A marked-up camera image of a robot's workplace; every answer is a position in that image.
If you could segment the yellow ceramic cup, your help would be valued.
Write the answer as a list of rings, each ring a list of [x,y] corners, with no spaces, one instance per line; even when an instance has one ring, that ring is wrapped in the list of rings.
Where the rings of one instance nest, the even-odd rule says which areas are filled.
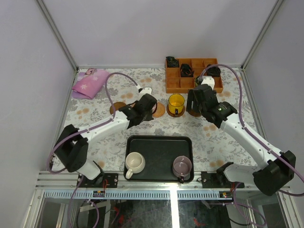
[[[168,109],[171,114],[178,116],[184,109],[185,99],[180,94],[172,94],[169,97]]]

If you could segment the woven rattan coaster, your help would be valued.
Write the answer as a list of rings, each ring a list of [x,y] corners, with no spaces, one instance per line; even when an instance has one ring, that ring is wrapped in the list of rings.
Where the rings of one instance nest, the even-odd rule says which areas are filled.
[[[152,114],[153,118],[159,118],[164,114],[165,114],[165,106],[162,103],[157,102],[157,110],[154,114]]]

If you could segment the dark brown wooden coaster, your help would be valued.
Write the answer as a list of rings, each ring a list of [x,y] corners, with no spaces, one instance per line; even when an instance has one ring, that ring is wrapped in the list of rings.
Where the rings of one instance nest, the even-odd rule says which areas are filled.
[[[182,110],[182,112],[179,113],[179,114],[173,114],[173,113],[171,113],[171,112],[169,111],[169,106],[166,107],[166,111],[167,111],[168,115],[171,116],[171,117],[175,117],[175,118],[181,117],[181,116],[183,116],[183,114],[185,113],[185,106],[183,106],[183,110]]]

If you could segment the cream white ceramic cup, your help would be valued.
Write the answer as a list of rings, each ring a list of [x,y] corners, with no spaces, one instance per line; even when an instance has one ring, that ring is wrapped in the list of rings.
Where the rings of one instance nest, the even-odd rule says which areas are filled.
[[[127,168],[125,178],[130,179],[133,174],[142,172],[145,164],[145,158],[140,153],[131,152],[128,154],[125,159],[125,166]]]

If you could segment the purple ceramic cup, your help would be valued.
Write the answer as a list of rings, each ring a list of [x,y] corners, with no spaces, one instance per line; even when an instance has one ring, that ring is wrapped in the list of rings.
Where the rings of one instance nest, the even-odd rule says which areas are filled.
[[[180,183],[184,183],[185,178],[190,175],[192,162],[186,156],[177,157],[172,165],[172,172],[178,178]]]

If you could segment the pink ceramic cup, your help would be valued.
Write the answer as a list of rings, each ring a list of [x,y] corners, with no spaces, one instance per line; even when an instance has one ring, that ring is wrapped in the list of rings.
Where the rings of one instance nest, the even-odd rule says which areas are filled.
[[[157,104],[154,105],[154,107],[152,108],[152,114],[154,114],[157,110]]]

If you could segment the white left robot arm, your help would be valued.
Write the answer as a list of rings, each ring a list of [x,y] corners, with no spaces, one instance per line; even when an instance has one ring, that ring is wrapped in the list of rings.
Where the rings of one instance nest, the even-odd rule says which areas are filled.
[[[77,172],[87,178],[93,187],[100,187],[104,182],[102,168],[87,158],[88,148],[104,137],[152,120],[153,108],[157,99],[152,96],[152,89],[146,87],[139,90],[140,100],[133,106],[126,105],[114,112],[113,116],[103,119],[94,126],[83,129],[66,126],[54,148],[54,154],[68,172]]]

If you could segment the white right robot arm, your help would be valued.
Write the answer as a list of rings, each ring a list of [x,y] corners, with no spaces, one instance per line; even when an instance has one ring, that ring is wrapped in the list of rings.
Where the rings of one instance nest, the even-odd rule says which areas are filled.
[[[256,166],[228,163],[222,166],[216,180],[219,186],[233,182],[254,184],[263,194],[272,196],[294,177],[296,157],[268,143],[248,124],[228,102],[218,102],[215,81],[203,76],[194,89],[188,91],[187,109],[199,112],[208,122],[233,137],[256,162]]]

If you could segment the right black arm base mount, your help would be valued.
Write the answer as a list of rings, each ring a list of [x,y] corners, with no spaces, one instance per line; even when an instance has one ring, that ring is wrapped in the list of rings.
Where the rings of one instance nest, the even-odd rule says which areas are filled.
[[[226,186],[224,175],[217,172],[201,172],[202,187],[206,189],[224,188]]]

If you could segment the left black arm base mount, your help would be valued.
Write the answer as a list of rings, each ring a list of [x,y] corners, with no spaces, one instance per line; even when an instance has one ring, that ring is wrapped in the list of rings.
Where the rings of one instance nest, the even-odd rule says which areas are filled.
[[[99,188],[99,189],[111,189],[117,188],[118,185],[118,173],[105,173],[102,180],[89,180],[84,177],[80,184],[81,188]]]

